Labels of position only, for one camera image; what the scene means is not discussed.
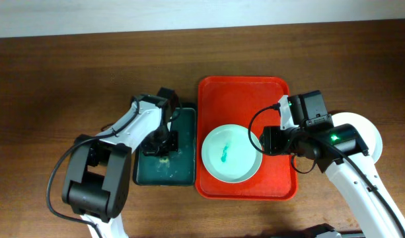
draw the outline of green light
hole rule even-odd
[[[337,139],[340,139],[339,137],[337,137],[336,135],[332,135],[332,141],[336,141]]]

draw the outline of red tray rim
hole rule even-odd
[[[248,81],[248,79],[257,79],[257,80],[262,80],[262,81],[274,81],[278,83],[282,88],[283,88],[283,93],[285,95],[290,95],[289,92],[289,85],[287,83],[279,78],[279,77],[274,77],[274,76],[231,76],[231,75],[225,75],[225,76],[220,76],[220,75],[212,75],[208,76],[204,79],[202,79],[198,85],[198,114],[200,114],[200,95],[202,94],[202,89],[203,87],[212,82],[212,81],[218,81],[220,79],[230,79],[233,78],[234,81]],[[198,121],[198,128],[197,128],[197,133],[200,135],[200,127],[199,127],[200,121]],[[200,156],[201,149],[200,147],[202,146],[201,143],[201,138],[197,136],[196,138],[196,181],[195,181],[195,187],[198,193],[203,196],[204,198],[208,199],[213,199],[213,200],[253,200],[253,201],[288,201],[292,199],[298,190],[298,182],[297,182],[297,173],[296,171],[291,170],[291,189],[289,192],[284,195],[284,196],[235,196],[235,195],[210,195],[204,192],[200,186],[200,171],[202,165],[202,158]]]

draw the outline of white wall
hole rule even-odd
[[[0,37],[405,18],[405,0],[0,0]]]

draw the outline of teal mark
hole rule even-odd
[[[221,156],[221,162],[223,162],[223,163],[226,162],[228,148],[229,148],[229,144],[226,143],[226,146],[223,149],[223,155]]]

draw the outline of white bowl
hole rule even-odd
[[[251,132],[258,148],[260,142]],[[239,125],[223,125],[212,130],[202,144],[202,161],[208,172],[216,179],[243,182],[260,168],[262,154],[249,142],[248,129]]]

